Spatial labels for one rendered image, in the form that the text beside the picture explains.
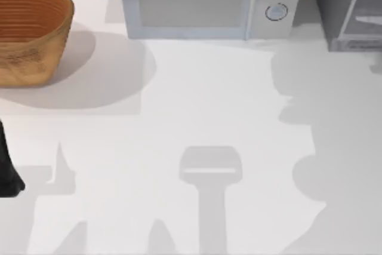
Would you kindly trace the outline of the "microwave oven door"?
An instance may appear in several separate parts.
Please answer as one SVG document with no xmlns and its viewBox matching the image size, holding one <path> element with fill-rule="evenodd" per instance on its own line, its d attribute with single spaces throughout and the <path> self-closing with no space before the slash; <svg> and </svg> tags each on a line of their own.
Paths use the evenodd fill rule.
<svg viewBox="0 0 382 255">
<path fill-rule="evenodd" d="M 249 0 L 122 0 L 131 39 L 245 39 Z"/>
</svg>

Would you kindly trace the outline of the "round microwave knob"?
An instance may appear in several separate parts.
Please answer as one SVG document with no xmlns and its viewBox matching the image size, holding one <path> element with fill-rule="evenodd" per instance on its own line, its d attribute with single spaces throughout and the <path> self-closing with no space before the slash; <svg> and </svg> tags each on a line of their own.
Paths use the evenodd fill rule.
<svg viewBox="0 0 382 255">
<path fill-rule="evenodd" d="M 288 15 L 288 7 L 285 4 L 277 3 L 266 8 L 265 16 L 270 21 L 280 21 Z"/>
</svg>

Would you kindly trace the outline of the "pale microwave oven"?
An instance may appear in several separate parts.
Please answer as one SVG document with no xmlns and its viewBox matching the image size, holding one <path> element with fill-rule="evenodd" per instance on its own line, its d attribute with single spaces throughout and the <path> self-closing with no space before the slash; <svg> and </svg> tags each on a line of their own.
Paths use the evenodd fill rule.
<svg viewBox="0 0 382 255">
<path fill-rule="evenodd" d="M 298 1 L 299 0 L 255 0 L 249 40 L 286 38 L 292 29 Z M 288 7 L 288 15 L 280 21 L 270 21 L 265 16 L 265 10 L 267 7 L 277 3 L 285 4 Z"/>
</svg>

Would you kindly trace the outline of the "brown woven basket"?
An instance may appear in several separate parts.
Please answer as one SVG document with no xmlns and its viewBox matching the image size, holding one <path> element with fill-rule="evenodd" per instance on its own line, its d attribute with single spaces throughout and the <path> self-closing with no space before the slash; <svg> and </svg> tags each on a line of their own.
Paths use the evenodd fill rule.
<svg viewBox="0 0 382 255">
<path fill-rule="evenodd" d="M 72 0 L 0 0 L 0 87 L 47 83 L 72 26 Z"/>
</svg>

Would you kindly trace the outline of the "grey cabinet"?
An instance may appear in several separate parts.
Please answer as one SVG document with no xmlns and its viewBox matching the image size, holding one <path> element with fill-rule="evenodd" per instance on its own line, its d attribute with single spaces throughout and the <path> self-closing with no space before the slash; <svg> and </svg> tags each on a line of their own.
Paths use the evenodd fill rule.
<svg viewBox="0 0 382 255">
<path fill-rule="evenodd" d="M 382 0 L 316 0 L 330 52 L 382 52 Z"/>
</svg>

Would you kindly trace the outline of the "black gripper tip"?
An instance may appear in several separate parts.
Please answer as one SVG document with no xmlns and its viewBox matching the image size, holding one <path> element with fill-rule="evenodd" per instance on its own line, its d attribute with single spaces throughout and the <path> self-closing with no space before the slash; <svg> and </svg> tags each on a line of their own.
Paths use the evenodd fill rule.
<svg viewBox="0 0 382 255">
<path fill-rule="evenodd" d="M 25 187 L 10 158 L 4 126 L 0 120 L 0 198 L 14 198 Z"/>
</svg>

